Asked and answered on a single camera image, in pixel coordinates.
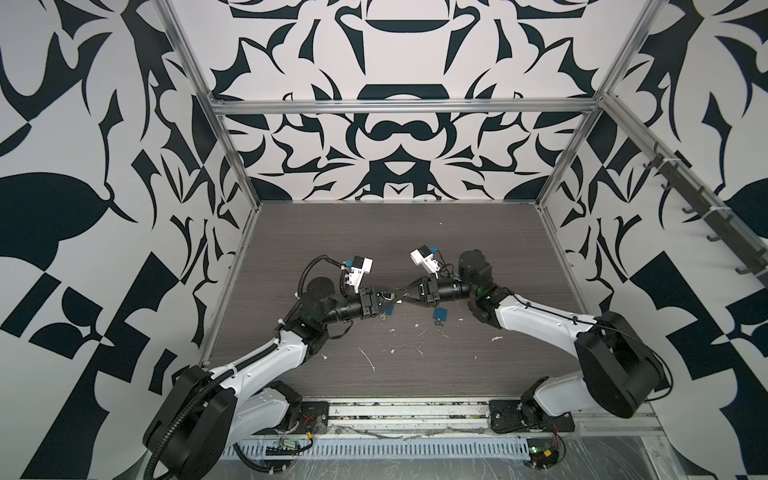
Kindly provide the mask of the blue padlock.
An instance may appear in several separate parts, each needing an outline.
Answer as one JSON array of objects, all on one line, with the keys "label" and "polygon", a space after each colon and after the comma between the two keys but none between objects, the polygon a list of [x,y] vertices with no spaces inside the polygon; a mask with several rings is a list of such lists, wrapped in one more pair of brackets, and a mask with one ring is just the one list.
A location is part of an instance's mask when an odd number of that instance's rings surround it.
[{"label": "blue padlock", "polygon": [[433,321],[437,326],[444,326],[447,322],[448,312],[446,309],[437,307],[433,310]]},{"label": "blue padlock", "polygon": [[395,305],[394,305],[394,304],[388,304],[388,305],[387,305],[387,306],[386,306],[386,307],[385,307],[385,308],[382,310],[382,312],[379,314],[379,319],[380,319],[381,321],[387,320],[387,319],[388,319],[389,317],[391,317],[391,316],[392,316],[392,314],[394,313],[394,308],[395,308]]}]

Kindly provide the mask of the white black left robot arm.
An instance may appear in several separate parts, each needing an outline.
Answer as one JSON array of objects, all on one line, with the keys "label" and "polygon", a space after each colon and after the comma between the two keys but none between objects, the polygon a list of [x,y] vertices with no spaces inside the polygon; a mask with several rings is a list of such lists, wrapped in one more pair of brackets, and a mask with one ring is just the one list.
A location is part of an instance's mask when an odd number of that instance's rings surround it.
[{"label": "white black left robot arm", "polygon": [[361,284],[372,261],[338,262],[326,255],[302,272],[296,301],[263,345],[226,365],[185,370],[143,436],[150,456],[146,479],[201,479],[229,447],[253,433],[292,427],[301,397],[280,381],[331,340],[330,325],[378,317],[400,290]]}]

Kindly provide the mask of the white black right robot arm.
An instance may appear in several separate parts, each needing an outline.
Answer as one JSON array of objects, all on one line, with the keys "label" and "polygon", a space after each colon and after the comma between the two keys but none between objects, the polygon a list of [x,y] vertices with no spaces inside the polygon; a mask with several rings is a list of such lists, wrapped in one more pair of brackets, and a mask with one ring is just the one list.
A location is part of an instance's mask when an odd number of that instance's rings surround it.
[{"label": "white black right robot arm", "polygon": [[463,252],[456,267],[427,247],[414,250],[411,259],[426,274],[399,288],[400,300],[429,307],[464,300],[481,323],[538,339],[579,363],[577,371],[543,377],[519,400],[491,408],[496,433],[556,432],[572,413],[596,408],[629,419],[671,379],[665,362],[618,313],[578,314],[531,301],[497,284],[479,250]]}]

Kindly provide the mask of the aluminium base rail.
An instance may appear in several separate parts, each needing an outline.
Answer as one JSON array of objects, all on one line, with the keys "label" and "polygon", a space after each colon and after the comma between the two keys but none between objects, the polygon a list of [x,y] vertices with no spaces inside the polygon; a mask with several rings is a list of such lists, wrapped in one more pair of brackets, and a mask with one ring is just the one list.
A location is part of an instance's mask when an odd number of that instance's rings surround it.
[{"label": "aluminium base rail", "polygon": [[[318,419],[302,421],[318,434],[369,437],[417,435],[490,435],[491,400],[487,397],[328,398]],[[643,405],[629,419],[596,407],[569,415],[577,436],[662,436],[652,407]]]}]

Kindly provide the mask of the grey wall hook rail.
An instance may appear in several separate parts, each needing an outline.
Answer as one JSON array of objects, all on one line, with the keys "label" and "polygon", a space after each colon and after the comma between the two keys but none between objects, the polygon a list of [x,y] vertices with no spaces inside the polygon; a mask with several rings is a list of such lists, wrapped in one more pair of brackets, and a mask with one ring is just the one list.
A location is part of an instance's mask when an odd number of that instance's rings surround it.
[{"label": "grey wall hook rail", "polygon": [[738,275],[751,275],[767,288],[767,244],[681,159],[665,151],[659,142],[653,144],[652,151],[653,158],[644,169],[655,170],[664,180],[662,190],[673,191],[684,200],[684,214],[707,224],[709,242],[724,243],[741,261],[735,269]]}]

